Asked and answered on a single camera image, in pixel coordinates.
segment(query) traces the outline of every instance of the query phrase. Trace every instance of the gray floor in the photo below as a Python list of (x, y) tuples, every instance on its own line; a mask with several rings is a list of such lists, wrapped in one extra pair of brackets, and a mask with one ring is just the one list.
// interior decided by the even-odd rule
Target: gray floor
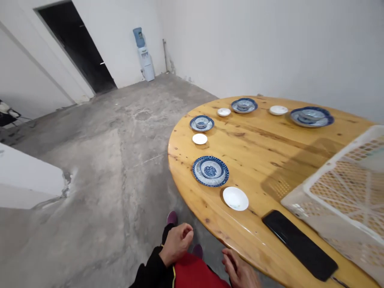
[(128, 287), (160, 243), (170, 210), (192, 224), (206, 263), (228, 279), (222, 244), (188, 210), (167, 159), (174, 125), (215, 98), (163, 74), (3, 133), (6, 144), (73, 179), (68, 197), (44, 208), (0, 208), (0, 286)]

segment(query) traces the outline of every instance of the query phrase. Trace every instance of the dark doorway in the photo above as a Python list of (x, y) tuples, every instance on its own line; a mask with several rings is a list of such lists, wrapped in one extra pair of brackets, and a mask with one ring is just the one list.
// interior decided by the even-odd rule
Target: dark doorway
[(96, 93), (116, 88), (72, 1), (41, 8), (37, 12)]

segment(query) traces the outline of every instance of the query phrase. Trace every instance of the wood grain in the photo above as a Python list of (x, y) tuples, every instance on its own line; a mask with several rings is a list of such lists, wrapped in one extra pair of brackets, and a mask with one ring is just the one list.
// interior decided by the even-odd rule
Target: wood grain
[[(283, 105), (291, 111), (310, 104), (261, 95), (246, 97), (259, 105), (250, 114), (232, 112), (219, 117), (216, 114), (219, 108), (230, 108), (240, 97), (219, 99), (190, 111), (174, 127), (168, 146), (169, 167), (188, 207), (218, 240), (282, 285), (341, 287), (331, 279), (321, 282), (314, 278), (268, 230), (261, 218), (273, 209), (282, 212), (337, 262), (336, 278), (351, 288), (378, 287), (370, 276), (280, 204), (286, 194), (374, 123), (327, 108), (335, 117), (333, 125), (302, 128), (289, 119), (289, 113), (273, 116), (268, 109)], [(214, 119), (215, 126), (205, 133), (208, 136), (205, 145), (195, 145), (192, 136), (196, 132), (191, 130), (189, 122), (201, 114)], [(228, 166), (230, 177), (224, 186), (210, 188), (195, 180), (192, 164), (205, 155), (218, 157)], [(222, 193), (229, 186), (247, 194), (250, 202), (247, 210), (234, 211), (225, 204)]]

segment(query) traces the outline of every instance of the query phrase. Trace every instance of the person's right hand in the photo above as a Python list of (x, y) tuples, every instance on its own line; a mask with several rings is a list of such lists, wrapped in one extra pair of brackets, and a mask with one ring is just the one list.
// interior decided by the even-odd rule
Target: person's right hand
[(193, 228), (190, 224), (183, 223), (172, 228), (168, 232), (164, 247), (159, 253), (164, 265), (169, 267), (171, 264), (182, 258), (188, 251), (193, 239)]
[(225, 272), (229, 275), (233, 288), (262, 288), (255, 270), (231, 249), (223, 249)]

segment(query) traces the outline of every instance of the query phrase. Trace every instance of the smartphone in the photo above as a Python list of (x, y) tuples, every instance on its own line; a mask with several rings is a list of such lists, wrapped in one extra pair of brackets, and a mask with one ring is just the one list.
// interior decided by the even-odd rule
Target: smartphone
[(336, 262), (279, 211), (262, 221), (318, 280), (325, 282), (337, 270)]

